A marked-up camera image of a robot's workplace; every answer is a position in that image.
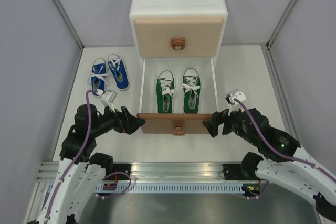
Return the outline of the brown drawer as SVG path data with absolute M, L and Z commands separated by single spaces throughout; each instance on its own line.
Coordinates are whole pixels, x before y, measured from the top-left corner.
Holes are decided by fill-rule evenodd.
M 182 75 L 192 67 L 201 78 L 200 110 L 197 114 L 183 112 Z M 156 81 L 159 74 L 169 70 L 175 80 L 173 113 L 157 112 Z M 142 86 L 138 117 L 145 120 L 141 127 L 143 133 L 172 134 L 180 126 L 185 134 L 207 134 L 203 121 L 212 118 L 218 111 L 218 95 L 214 72 L 214 61 L 209 57 L 196 58 L 145 58 L 143 60 Z

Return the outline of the bear knob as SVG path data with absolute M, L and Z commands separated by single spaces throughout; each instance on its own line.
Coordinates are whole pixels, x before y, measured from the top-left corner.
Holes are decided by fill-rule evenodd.
M 171 39 L 171 47 L 173 50 L 183 50 L 186 46 L 185 38 L 172 38 Z
M 172 134 L 174 136 L 183 136 L 185 135 L 185 131 L 180 126 L 177 126 L 175 130 L 172 132 Z

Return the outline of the green sneaker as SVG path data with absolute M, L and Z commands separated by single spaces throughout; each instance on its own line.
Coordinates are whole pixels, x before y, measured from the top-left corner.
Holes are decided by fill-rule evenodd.
M 156 81 L 156 98 L 158 113 L 173 113 L 173 95 L 175 80 L 173 74 L 165 70 Z
M 182 77 L 183 111 L 186 114 L 197 114 L 200 106 L 201 78 L 194 68 L 185 70 Z

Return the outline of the beige drawer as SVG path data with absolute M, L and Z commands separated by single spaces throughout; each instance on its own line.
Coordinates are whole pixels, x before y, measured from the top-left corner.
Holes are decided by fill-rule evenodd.
M 222 39 L 222 17 L 165 17 L 134 20 L 135 38 L 143 58 L 213 57 Z M 172 38 L 185 38 L 183 50 L 173 50 Z

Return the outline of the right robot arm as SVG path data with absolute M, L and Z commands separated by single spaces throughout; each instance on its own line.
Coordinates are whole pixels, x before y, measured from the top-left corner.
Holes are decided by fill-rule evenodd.
M 335 222 L 335 176 L 328 174 L 295 138 L 272 127 L 258 110 L 215 112 L 203 125 L 211 137 L 218 135 L 222 125 L 223 135 L 234 133 L 257 148 L 258 153 L 247 153 L 239 165 L 243 178 L 277 184 Z

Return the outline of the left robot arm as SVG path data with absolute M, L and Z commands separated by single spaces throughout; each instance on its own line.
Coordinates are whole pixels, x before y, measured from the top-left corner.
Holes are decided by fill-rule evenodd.
M 75 123 L 62 143 L 53 187 L 33 223 L 79 223 L 93 191 L 102 180 L 116 175 L 112 156 L 94 153 L 96 139 L 109 131 L 131 135 L 145 124 L 126 107 L 103 114 L 93 104 L 77 109 Z

